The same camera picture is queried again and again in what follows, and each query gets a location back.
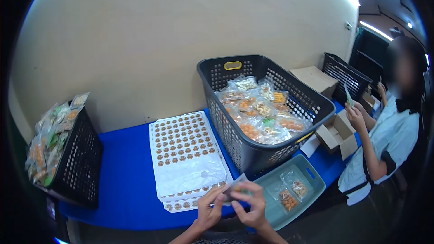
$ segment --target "blue tablecloth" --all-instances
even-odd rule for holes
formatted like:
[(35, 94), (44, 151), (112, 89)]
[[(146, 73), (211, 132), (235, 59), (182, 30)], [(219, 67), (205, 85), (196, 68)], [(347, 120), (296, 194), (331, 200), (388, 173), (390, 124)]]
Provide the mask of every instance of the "blue tablecloth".
[[(334, 104), (337, 112), (343, 109), (337, 102)], [(171, 214), (157, 198), (148, 125), (99, 134), (104, 145), (99, 182), (99, 208), (91, 210), (60, 202), (61, 214), (87, 224), (125, 230), (168, 229), (193, 223), (198, 215), (197, 210)], [(236, 179), (240, 174), (214, 127), (213, 132), (232, 176)], [(342, 173), (350, 158), (342, 161), (340, 154), (328, 154), (320, 145), (308, 160), (329, 187)], [(223, 216), (233, 212), (232, 207), (222, 208)]]

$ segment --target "black plastic basket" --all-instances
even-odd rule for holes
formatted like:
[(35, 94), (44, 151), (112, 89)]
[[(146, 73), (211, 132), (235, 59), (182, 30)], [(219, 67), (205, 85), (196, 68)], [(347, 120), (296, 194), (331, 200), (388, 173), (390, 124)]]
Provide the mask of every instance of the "black plastic basket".
[(102, 143), (83, 108), (69, 131), (68, 139), (46, 193), (68, 203), (98, 208)]
[(323, 72), (338, 80), (338, 85), (332, 95), (333, 99), (337, 100), (341, 105), (345, 105), (347, 95), (344, 82), (346, 82), (351, 98), (359, 101), (366, 87), (372, 83), (372, 79), (351, 67), (340, 57), (326, 52), (324, 55)]
[[(239, 62), (240, 67), (226, 70), (224, 66), (227, 62)], [(315, 129), (336, 111), (330, 100), (264, 56), (205, 59), (198, 63), (198, 72), (202, 78), (211, 121), (234, 164), (241, 173), (245, 172), (247, 175), (257, 175), (288, 160)], [(215, 91), (224, 88), (228, 80), (241, 74), (252, 75), (256, 79), (272, 78), (275, 89), (290, 92), (289, 100), (295, 111), (309, 119), (313, 118), (313, 126), (302, 134), (275, 145), (261, 144), (249, 139), (241, 132), (214, 94)]]

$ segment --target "yellow handle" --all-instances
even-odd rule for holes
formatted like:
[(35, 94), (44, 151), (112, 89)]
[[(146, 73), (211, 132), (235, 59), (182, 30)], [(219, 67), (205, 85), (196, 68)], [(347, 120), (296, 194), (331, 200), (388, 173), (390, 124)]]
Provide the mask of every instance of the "yellow handle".
[(297, 143), (299, 143), (300, 141), (302, 141), (303, 139), (307, 138), (308, 136), (310, 136), (313, 133), (313, 131), (311, 133), (308, 133), (306, 136), (302, 137), (301, 139), (297, 140)]
[(242, 66), (241, 61), (231, 61), (231, 62), (226, 62), (224, 64), (224, 69), (225, 70), (236, 70), (236, 69), (240, 69)]

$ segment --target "ceiling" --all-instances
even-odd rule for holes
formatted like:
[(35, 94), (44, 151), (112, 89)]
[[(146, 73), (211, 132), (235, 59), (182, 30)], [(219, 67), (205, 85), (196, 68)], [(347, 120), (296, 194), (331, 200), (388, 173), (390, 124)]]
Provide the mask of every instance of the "ceiling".
[(387, 15), (426, 44), (424, 26), (411, 0), (359, 0), (359, 14)]

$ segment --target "open cardboard box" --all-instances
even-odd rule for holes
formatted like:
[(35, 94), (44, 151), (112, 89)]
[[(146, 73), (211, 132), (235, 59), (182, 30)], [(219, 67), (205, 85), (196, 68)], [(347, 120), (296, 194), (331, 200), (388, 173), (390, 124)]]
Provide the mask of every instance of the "open cardboard box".
[(346, 117), (346, 111), (334, 114), (328, 121), (318, 127), (315, 134), (330, 154), (341, 149), (342, 160), (357, 150), (355, 129)]
[(332, 94), (336, 89), (338, 80), (323, 73), (315, 66), (292, 69), (290, 72), (301, 82), (315, 89), (326, 98), (332, 99)]
[(369, 114), (374, 109), (375, 105), (375, 98), (369, 95), (369, 93), (365, 92), (360, 99), (360, 103), (363, 106), (363, 108), (366, 110), (366, 112)]

